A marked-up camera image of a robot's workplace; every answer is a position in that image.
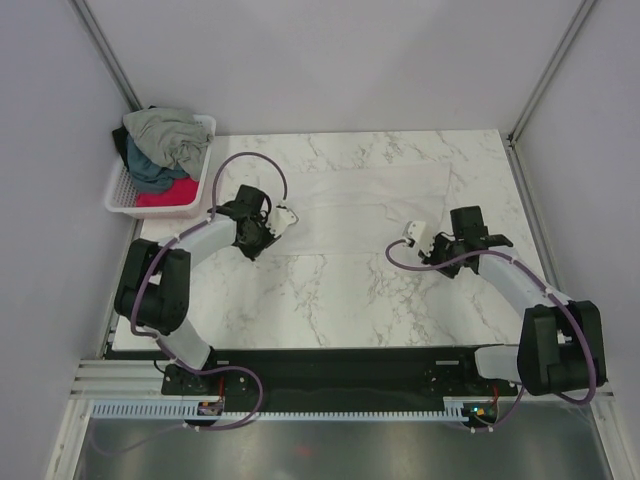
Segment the white t shirt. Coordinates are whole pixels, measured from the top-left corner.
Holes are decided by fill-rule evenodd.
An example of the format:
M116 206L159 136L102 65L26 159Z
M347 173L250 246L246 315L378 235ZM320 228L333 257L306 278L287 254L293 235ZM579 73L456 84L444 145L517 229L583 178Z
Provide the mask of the white t shirt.
M383 253L410 221L439 227L450 174L448 163L426 163L292 175L286 205L299 221L269 250L292 256Z

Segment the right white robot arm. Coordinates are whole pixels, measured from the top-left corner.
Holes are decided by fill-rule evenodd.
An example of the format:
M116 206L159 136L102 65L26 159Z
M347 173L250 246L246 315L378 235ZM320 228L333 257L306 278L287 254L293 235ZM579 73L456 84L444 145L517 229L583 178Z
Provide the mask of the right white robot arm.
M478 206L450 213L452 233L422 221L406 227L422 265L453 279L467 268L488 282L522 320L515 345L480 347L458 368L458 381L477 394L494 379L523 386L530 394L556 395L570 403L590 402L606 381L602 323L591 301L575 301L541 279L513 242L490 232Z

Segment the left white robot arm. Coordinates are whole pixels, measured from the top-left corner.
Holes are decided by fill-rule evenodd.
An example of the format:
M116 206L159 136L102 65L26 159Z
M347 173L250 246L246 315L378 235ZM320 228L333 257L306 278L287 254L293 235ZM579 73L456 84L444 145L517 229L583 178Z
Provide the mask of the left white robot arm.
M246 371L219 373L214 347L188 318L191 272L228 248L254 261L296 222L285 205L275 205L260 189L243 185L234 199L213 207L187 230L163 241L139 238L130 244L114 309L129 320L133 335L153 339L168 357L164 395L222 396L260 385Z

